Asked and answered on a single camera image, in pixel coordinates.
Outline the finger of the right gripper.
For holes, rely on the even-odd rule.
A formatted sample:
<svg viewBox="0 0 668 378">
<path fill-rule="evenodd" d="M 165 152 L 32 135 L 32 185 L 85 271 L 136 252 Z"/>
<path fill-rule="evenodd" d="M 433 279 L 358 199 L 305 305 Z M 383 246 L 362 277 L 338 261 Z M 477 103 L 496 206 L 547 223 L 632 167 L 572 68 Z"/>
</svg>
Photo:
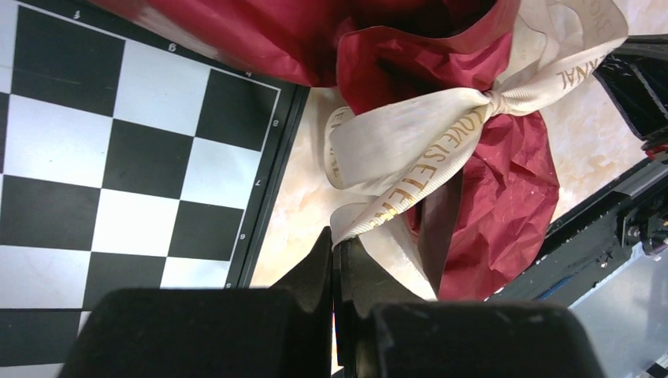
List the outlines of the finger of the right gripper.
<svg viewBox="0 0 668 378">
<path fill-rule="evenodd" d="M 645 152 L 667 151 L 667 37 L 631 36 L 594 71 Z"/>
</svg>

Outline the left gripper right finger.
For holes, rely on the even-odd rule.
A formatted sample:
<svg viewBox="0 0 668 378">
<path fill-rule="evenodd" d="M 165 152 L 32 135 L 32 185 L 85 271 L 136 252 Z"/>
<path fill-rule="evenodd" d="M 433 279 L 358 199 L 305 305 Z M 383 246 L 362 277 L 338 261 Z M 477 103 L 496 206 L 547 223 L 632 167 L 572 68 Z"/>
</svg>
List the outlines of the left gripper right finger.
<svg viewBox="0 0 668 378">
<path fill-rule="evenodd" d="M 383 311 L 422 299 L 404 287 L 366 251 L 360 239 L 333 251 L 335 377 L 388 377 L 387 354 L 396 346 Z"/>
</svg>

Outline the cream ribbon with gold lettering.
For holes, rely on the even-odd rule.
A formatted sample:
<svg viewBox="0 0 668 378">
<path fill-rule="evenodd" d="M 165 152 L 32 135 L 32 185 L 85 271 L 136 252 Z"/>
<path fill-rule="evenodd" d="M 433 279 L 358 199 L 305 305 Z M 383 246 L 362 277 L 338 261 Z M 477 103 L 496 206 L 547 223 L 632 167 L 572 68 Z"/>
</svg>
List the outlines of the cream ribbon with gold lettering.
<svg viewBox="0 0 668 378">
<path fill-rule="evenodd" d="M 521 1 L 504 50 L 523 66 L 484 90 L 456 87 L 328 127 L 327 176 L 369 196 L 331 218 L 336 244 L 409 239 L 441 299 L 485 299 L 537 256 L 559 199 L 541 110 L 627 40 L 613 1 Z"/>
</svg>

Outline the red paper flower bouquet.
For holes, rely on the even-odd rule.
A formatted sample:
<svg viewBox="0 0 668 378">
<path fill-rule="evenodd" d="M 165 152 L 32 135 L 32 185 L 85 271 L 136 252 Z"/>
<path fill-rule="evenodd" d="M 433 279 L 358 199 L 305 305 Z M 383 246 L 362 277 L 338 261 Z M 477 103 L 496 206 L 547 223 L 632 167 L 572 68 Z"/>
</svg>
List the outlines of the red paper flower bouquet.
<svg viewBox="0 0 668 378">
<path fill-rule="evenodd" d="M 537 255 L 559 183 L 539 94 L 504 83 L 514 25 L 547 31 L 546 1 L 104 1 L 238 68 L 334 87 L 330 183 L 371 197 L 332 217 L 335 241 L 410 229 L 438 297 L 483 299 Z"/>
</svg>

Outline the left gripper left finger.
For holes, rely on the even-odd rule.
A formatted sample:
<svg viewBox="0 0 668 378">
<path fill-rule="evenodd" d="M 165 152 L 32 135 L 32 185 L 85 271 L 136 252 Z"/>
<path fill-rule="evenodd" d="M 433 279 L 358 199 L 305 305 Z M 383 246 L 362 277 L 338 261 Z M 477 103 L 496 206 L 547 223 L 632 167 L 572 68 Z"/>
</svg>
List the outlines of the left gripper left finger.
<svg viewBox="0 0 668 378">
<path fill-rule="evenodd" d="M 280 377 L 330 377 L 332 367 L 332 232 L 274 285 L 289 295 Z"/>
</svg>

